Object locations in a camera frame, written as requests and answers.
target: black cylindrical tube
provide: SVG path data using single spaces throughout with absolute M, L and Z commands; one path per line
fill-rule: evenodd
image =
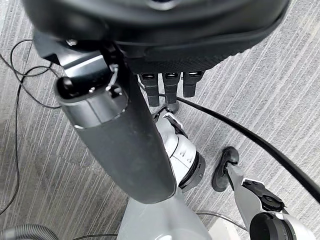
M 119 69 L 117 83 L 128 96 L 127 105 L 125 111 L 110 120 L 96 124 L 100 119 L 97 117 L 96 121 L 91 121 L 91 117 L 95 118 L 103 111 L 101 106 L 106 108 L 110 105 L 103 103 L 108 101 L 108 96 L 93 100 L 104 89 L 82 97 L 63 99 L 56 88 L 57 99 L 71 122 L 86 116 L 80 121 L 86 127 L 73 123 L 75 129 L 114 182 L 135 200 L 154 204 L 175 193 L 176 181 L 161 136 L 138 87 L 137 77 L 124 68 Z M 74 111 L 74 106 L 83 103 L 84 98 L 89 107 L 80 106 Z M 114 109 L 119 106 L 123 106 L 123 101 Z

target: black padded cushion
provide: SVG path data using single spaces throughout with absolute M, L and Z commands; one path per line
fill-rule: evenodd
M 281 22 L 289 0 L 22 0 L 35 27 L 61 39 L 111 41 L 135 73 L 212 68 Z

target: thin black wire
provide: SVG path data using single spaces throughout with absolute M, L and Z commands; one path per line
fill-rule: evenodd
M 14 51 L 15 49 L 17 48 L 17 46 L 19 46 L 20 44 L 24 43 L 24 42 L 27 42 L 27 41 L 32 41 L 32 39 L 23 39 L 21 41 L 19 41 L 17 44 L 15 44 L 13 46 L 13 48 L 11 49 L 10 51 L 10 63 L 8 63 L 4 58 L 3 56 L 1 56 L 1 59 L 4 60 L 4 63 L 10 67 L 10 69 L 13 71 L 14 75 L 15 75 L 15 78 L 17 79 L 17 81 L 19 82 L 20 86 L 22 87 L 22 89 L 39 105 L 45 107 L 45 108 L 48 108 L 48 109 L 58 109 L 60 108 L 60 106 L 48 106 L 48 105 L 45 105 L 43 104 L 42 102 L 40 102 L 39 100 L 37 100 L 27 89 L 26 87 L 22 84 L 18 74 L 22 75 L 23 77 L 35 77 L 35 76 L 39 76 L 47 71 L 50 71 L 52 72 L 57 78 L 59 78 L 59 75 L 57 74 L 57 72 L 53 69 L 51 69 L 51 66 L 52 64 L 50 64 L 49 66 L 41 66 L 42 68 L 45 68 L 45 70 L 41 71 L 41 72 L 37 72 L 35 74 L 27 74 L 27 73 L 19 73 L 15 68 L 14 68 L 14 63 L 13 63 L 13 54 L 14 54 Z
M 18 160 L 18 106 L 19 106 L 19 96 L 20 96 L 21 85 L 19 85 L 18 91 L 16 93 L 15 100 L 15 118 L 14 118 L 14 145 L 15 145 L 15 172 L 16 172 L 16 185 L 14 189 L 14 194 L 11 200 L 7 203 L 7 205 L 1 210 L 0 216 L 11 206 L 11 204 L 16 199 L 16 196 L 20 187 L 20 172 L 19 172 L 19 160 Z
M 214 216 L 214 217 L 217 217 L 217 218 L 221 218 L 223 220 L 228 221 L 229 223 L 232 223 L 232 224 L 236 225 L 238 228 L 241 228 L 242 230 L 245 230 L 246 232 L 248 232 L 248 230 L 244 226 L 234 222 L 233 220 L 231 220 L 230 218 L 228 218 L 228 217 L 226 217 L 226 216 L 224 216 L 222 214 L 215 213 L 215 212 L 197 212 L 196 214 L 197 215 L 208 215 L 208 216 Z
M 40 101 L 38 101 L 35 97 L 33 97 L 24 87 L 23 83 L 26 79 L 26 77 L 36 77 L 39 76 L 41 74 L 46 73 L 47 71 L 51 71 L 55 76 L 59 77 L 58 74 L 56 73 L 56 71 L 54 71 L 53 69 L 51 69 L 51 66 L 53 65 L 52 62 L 50 63 L 49 66 L 34 66 L 32 68 L 30 68 L 28 71 L 26 71 L 25 73 L 20 73 L 18 72 L 15 67 L 13 66 L 13 53 L 14 50 L 17 48 L 17 46 L 19 46 L 19 44 L 27 42 L 27 41 L 32 41 L 32 39 L 23 39 L 21 41 L 19 41 L 16 45 L 14 45 L 14 47 L 11 49 L 10 51 L 10 63 L 11 65 L 5 60 L 5 58 L 0 54 L 0 59 L 5 63 L 5 65 L 7 67 L 9 67 L 15 74 L 15 77 L 17 78 L 17 80 L 19 81 L 19 87 L 17 90 L 17 94 L 16 94 L 16 100 L 15 100 L 15 118 L 14 118 L 14 141 L 15 141 L 15 162 L 14 162 L 14 166 L 15 166 L 15 171 L 16 171 L 16 185 L 15 185 L 15 189 L 14 189 L 14 193 L 12 198 L 10 199 L 10 201 L 7 203 L 7 205 L 0 211 L 0 216 L 11 206 L 11 204 L 14 202 L 14 200 L 17 197 L 18 191 L 19 191 L 19 187 L 20 187 L 20 171 L 19 171 L 19 156 L 18 156 L 18 108 L 19 108 L 19 97 L 20 97 L 20 93 L 21 93 L 21 88 L 23 88 L 27 94 L 29 94 L 33 100 L 35 100 L 38 104 L 40 104 L 41 106 L 45 107 L 45 108 L 49 108 L 49 109 L 58 109 L 60 108 L 60 106 L 48 106 L 45 105 L 43 103 L 41 103 Z M 32 72 L 35 69 L 44 69 L 43 71 L 34 73 L 34 74 L 29 74 L 30 72 Z
M 94 234 L 94 235 L 80 236 L 72 240 L 80 240 L 80 239 L 95 238 L 95 237 L 117 237 L 117 236 L 118 234 Z

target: screw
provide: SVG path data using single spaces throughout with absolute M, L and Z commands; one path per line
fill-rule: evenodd
M 273 199 L 269 196 L 266 196 L 265 199 L 268 201 L 268 202 L 273 202 Z
M 67 43 L 70 47 L 72 47 L 72 46 L 77 45 L 77 44 L 78 44 L 78 41 L 77 41 L 77 40 L 74 40 L 74 39 L 69 39 L 69 40 L 66 41 L 66 43 Z

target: black metal bracket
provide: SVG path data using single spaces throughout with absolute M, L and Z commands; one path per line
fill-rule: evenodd
M 262 183 L 247 179 L 242 183 L 242 186 L 253 192 L 260 199 L 264 210 L 281 212 L 284 209 L 284 202 L 266 189 Z

